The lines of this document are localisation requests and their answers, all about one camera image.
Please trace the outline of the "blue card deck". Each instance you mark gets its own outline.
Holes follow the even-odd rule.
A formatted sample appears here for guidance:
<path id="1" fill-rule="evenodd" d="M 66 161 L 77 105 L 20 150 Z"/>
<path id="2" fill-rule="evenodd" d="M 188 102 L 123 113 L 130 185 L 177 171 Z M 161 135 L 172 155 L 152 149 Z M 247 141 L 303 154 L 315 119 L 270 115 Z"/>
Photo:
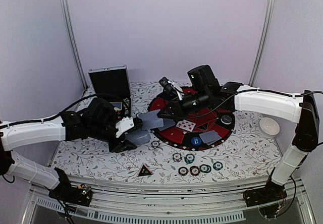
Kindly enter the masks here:
<path id="1" fill-rule="evenodd" d="M 138 130 L 128 133 L 126 139 L 135 145 L 141 145 L 148 143 L 151 140 L 151 136 L 147 130 Z"/>

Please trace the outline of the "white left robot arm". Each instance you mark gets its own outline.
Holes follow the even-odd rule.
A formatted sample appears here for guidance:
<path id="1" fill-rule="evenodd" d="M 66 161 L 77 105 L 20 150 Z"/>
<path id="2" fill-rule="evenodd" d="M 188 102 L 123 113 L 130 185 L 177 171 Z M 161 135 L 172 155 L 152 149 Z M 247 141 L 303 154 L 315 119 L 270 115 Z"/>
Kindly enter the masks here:
<path id="1" fill-rule="evenodd" d="M 72 111 L 67 107 L 48 118 L 1 123 L 1 175 L 13 175 L 55 192 L 65 201 L 75 197 L 70 180 L 61 169 L 51 169 L 26 159 L 14 150 L 18 147 L 45 142 L 73 141 L 94 138 L 107 142 L 110 152 L 122 152 L 136 146 L 126 134 L 142 121 L 116 111 L 109 94 L 91 95 L 88 107 Z"/>

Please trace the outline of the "eight of hearts card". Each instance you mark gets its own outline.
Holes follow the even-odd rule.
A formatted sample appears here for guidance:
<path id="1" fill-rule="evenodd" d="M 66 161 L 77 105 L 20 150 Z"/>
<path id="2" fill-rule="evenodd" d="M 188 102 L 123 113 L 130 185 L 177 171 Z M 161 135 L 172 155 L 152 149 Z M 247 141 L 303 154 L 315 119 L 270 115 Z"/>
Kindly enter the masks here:
<path id="1" fill-rule="evenodd" d="M 196 124 L 194 122 L 188 121 L 188 120 L 181 120 L 178 121 L 176 124 L 176 127 L 186 131 L 186 132 L 193 132 Z"/>

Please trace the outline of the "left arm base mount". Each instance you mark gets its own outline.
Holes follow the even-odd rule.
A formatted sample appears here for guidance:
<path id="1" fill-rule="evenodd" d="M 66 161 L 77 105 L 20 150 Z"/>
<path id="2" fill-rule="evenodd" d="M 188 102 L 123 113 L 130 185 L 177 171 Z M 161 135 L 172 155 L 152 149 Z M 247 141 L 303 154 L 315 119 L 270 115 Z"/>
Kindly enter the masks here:
<path id="1" fill-rule="evenodd" d="M 50 198 L 86 207 L 90 206 L 92 194 L 92 187 L 86 184 L 73 187 L 70 183 L 59 183 L 56 188 L 49 189 Z"/>

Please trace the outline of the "red black 100 chip pile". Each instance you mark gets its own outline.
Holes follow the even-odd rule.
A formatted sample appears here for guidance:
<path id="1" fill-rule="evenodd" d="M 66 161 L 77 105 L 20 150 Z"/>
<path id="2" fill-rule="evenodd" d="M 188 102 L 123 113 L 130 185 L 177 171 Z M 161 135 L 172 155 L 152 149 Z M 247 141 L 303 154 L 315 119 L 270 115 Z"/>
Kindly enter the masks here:
<path id="1" fill-rule="evenodd" d="M 181 176 L 185 176 L 185 175 L 187 175 L 188 174 L 188 169 L 186 168 L 186 167 L 184 167 L 184 166 L 182 166 L 182 167 L 180 167 L 179 169 L 178 169 L 178 173 L 179 173 L 179 175 L 181 175 Z"/>
<path id="2" fill-rule="evenodd" d="M 197 166 L 191 166 L 189 171 L 192 176 L 198 176 L 200 174 L 200 168 Z"/>

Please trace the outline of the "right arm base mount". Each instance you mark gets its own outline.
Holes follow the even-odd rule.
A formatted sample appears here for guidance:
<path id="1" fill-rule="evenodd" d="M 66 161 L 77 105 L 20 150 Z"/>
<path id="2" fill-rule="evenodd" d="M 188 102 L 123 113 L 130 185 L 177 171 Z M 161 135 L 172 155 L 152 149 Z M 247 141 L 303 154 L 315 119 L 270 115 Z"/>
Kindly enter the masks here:
<path id="1" fill-rule="evenodd" d="M 265 186 L 261 188 L 250 188 L 243 192 L 243 199 L 247 207 L 267 204 L 270 202 L 285 199 L 287 193 L 285 185 L 278 185 L 269 177 Z"/>

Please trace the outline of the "clear acrylic round disc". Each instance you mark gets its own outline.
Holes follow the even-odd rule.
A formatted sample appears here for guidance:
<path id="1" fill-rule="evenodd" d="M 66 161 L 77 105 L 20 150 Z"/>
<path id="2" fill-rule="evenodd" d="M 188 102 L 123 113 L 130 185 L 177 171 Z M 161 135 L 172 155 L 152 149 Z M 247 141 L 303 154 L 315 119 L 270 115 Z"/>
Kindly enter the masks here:
<path id="1" fill-rule="evenodd" d="M 231 124 L 231 123 L 232 123 L 232 121 L 233 121 L 233 119 L 232 119 L 232 117 L 231 117 L 231 116 L 229 116 L 229 115 L 223 115 L 223 116 L 221 117 L 221 122 L 222 122 L 223 124 L 229 125 L 229 124 Z"/>

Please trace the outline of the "blue small blind button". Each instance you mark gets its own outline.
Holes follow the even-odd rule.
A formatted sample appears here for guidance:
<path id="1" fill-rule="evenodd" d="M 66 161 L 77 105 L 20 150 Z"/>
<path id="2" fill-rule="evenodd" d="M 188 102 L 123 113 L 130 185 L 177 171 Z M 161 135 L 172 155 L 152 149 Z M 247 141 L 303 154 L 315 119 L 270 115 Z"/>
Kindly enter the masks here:
<path id="1" fill-rule="evenodd" d="M 192 143 L 192 145 L 194 145 L 194 146 L 199 146 L 199 145 L 201 145 L 201 144 L 202 144 L 202 140 L 201 140 L 199 137 L 193 137 L 193 138 L 191 139 L 191 143 Z"/>

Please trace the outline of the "blue green 50 chip pile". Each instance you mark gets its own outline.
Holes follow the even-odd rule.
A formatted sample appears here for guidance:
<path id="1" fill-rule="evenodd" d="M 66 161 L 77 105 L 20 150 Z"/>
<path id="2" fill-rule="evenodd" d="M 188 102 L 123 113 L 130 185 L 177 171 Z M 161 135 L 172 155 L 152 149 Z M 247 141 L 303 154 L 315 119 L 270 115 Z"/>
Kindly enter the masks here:
<path id="1" fill-rule="evenodd" d="M 207 164 L 202 164 L 199 168 L 202 173 L 208 174 L 211 172 L 211 167 Z"/>
<path id="2" fill-rule="evenodd" d="M 187 154 L 185 157 L 184 157 L 184 161 L 186 164 L 192 164 L 195 160 L 195 156 L 191 153 Z"/>

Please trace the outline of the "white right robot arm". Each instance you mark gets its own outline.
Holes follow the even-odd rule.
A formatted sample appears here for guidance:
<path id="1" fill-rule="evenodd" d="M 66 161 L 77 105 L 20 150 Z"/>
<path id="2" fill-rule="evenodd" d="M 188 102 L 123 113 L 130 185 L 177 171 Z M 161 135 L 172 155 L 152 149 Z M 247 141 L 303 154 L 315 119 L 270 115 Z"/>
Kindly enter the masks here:
<path id="1" fill-rule="evenodd" d="M 247 111 L 270 117 L 278 123 L 294 125 L 292 142 L 261 191 L 261 198 L 273 201 L 308 154 L 319 145 L 319 114 L 314 95 L 316 91 L 287 93 L 252 87 L 240 82 L 221 85 L 209 65 L 195 67 L 187 73 L 193 93 L 185 93 L 173 80 L 163 77 L 159 84 L 168 94 L 175 95 L 158 113 L 159 118 L 189 120 L 201 118 L 204 109 L 215 111 Z"/>

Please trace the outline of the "single blue backed card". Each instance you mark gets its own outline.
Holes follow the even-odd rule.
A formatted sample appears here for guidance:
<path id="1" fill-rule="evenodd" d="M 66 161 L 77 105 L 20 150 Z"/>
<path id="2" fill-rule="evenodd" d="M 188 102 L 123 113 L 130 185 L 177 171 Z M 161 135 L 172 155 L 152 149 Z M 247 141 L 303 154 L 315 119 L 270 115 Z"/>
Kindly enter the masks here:
<path id="1" fill-rule="evenodd" d="M 148 111 L 146 113 L 140 114 L 138 117 L 142 120 L 142 130 L 149 130 L 160 128 L 164 126 L 164 121 L 162 118 L 158 117 L 159 109 Z"/>
<path id="2" fill-rule="evenodd" d="M 163 119 L 163 126 L 162 127 L 159 127 L 158 129 L 160 131 L 164 131 L 172 126 L 175 126 L 176 125 L 176 122 L 171 120 L 171 119 Z"/>
<path id="3" fill-rule="evenodd" d="M 214 142 L 221 140 L 221 136 L 214 130 L 201 133 L 199 134 L 199 137 L 202 140 L 202 142 L 207 145 L 213 144 Z"/>

